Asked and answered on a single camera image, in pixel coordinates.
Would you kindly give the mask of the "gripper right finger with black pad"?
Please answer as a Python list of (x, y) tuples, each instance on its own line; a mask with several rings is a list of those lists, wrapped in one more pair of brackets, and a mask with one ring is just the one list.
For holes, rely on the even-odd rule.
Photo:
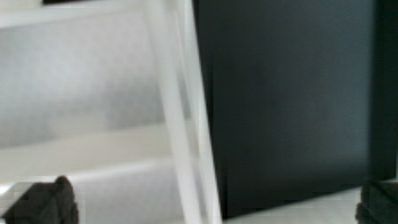
[(369, 182), (362, 188), (358, 224), (398, 224), (398, 182)]

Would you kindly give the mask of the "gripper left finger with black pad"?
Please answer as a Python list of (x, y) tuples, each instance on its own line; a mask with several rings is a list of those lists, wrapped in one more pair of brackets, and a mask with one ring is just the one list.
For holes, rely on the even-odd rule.
[(0, 224), (81, 224), (74, 185), (65, 176), (54, 182), (20, 182), (0, 195)]

